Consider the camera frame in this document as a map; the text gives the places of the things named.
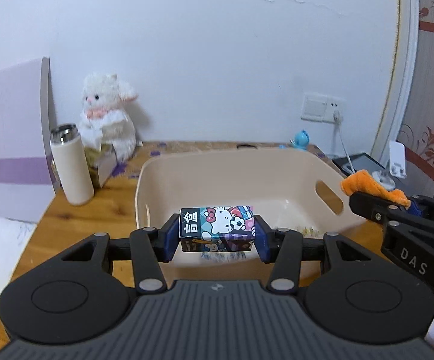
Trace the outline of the white wall switch socket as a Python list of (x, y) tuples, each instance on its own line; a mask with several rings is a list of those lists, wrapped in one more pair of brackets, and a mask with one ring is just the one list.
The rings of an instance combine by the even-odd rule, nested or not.
[(323, 94), (304, 94), (301, 119), (311, 122), (335, 124), (343, 116), (346, 101)]

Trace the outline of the blue bird figurine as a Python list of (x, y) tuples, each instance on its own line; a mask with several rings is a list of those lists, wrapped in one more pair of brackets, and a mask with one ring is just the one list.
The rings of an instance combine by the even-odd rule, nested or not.
[(289, 141), (289, 144), (298, 150), (307, 151), (308, 145), (310, 144), (310, 137), (305, 130), (296, 133), (294, 138)]

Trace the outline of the dark grey tablet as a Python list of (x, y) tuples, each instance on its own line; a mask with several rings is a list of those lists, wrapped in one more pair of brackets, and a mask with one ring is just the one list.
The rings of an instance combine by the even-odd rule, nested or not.
[(350, 156), (351, 163), (348, 162), (348, 158), (340, 157), (333, 158), (333, 164), (345, 175), (349, 176), (352, 173), (352, 170), (360, 171), (366, 170), (370, 174), (373, 172), (377, 172), (379, 170), (383, 170), (384, 167), (378, 163), (374, 158), (369, 156), (367, 153), (354, 154)]

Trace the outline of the cream thermos bottle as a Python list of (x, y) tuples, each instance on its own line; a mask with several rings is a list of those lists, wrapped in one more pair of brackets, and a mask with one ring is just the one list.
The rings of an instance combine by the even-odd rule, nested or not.
[(94, 188), (76, 125), (61, 124), (53, 128), (50, 147), (67, 201), (74, 206), (89, 202), (94, 196)]

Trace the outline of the purple white headboard panel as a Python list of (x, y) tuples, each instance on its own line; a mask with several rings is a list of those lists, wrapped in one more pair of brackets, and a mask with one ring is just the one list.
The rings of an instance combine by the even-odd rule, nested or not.
[(0, 71), (0, 216), (37, 223), (56, 194), (48, 58)]

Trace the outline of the tissue box with tissue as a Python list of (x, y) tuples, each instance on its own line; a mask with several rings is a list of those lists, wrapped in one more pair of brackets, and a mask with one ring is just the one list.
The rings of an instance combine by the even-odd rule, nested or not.
[(114, 146), (102, 143), (97, 149), (91, 143), (83, 139), (86, 164), (90, 173), (92, 185), (95, 189), (101, 189), (117, 166), (117, 156)]

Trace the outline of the orange plush toy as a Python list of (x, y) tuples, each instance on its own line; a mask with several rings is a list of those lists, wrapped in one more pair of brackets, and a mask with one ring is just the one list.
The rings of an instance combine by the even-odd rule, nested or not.
[(388, 191), (380, 185), (366, 170), (360, 170), (349, 175), (341, 182), (341, 190), (348, 197), (356, 192), (380, 197), (406, 209), (411, 207), (411, 200), (400, 189)]

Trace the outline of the beige plastic storage bin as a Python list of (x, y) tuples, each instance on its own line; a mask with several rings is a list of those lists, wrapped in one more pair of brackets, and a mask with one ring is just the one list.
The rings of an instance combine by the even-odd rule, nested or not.
[(351, 212), (342, 179), (328, 161), (295, 149), (164, 154), (142, 167), (135, 220), (159, 228), (185, 207), (247, 205), (271, 228), (308, 224), (322, 236), (348, 234), (363, 219)]

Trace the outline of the floral fabric pouch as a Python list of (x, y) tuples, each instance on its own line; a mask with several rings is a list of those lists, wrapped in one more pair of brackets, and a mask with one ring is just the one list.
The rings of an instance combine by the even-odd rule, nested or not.
[(281, 233), (286, 233), (289, 231), (299, 232), (306, 238), (317, 239), (322, 236), (322, 232), (318, 228), (308, 224), (297, 224), (294, 226), (277, 226), (274, 229)]

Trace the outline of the white phone stand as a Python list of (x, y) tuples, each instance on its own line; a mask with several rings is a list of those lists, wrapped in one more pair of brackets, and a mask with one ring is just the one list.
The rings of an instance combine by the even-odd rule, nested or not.
[(397, 141), (389, 142), (389, 162), (386, 168), (374, 171), (372, 177), (387, 191), (396, 189), (396, 179), (407, 177), (405, 147)]

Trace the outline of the white plush bunny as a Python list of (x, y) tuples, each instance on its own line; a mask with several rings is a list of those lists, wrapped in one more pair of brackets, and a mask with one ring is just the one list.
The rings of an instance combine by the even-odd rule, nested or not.
[(83, 84), (83, 109), (77, 126), (83, 145), (93, 150), (111, 145), (120, 163), (131, 158), (137, 138), (126, 104), (137, 97), (134, 88), (115, 74), (88, 75)]

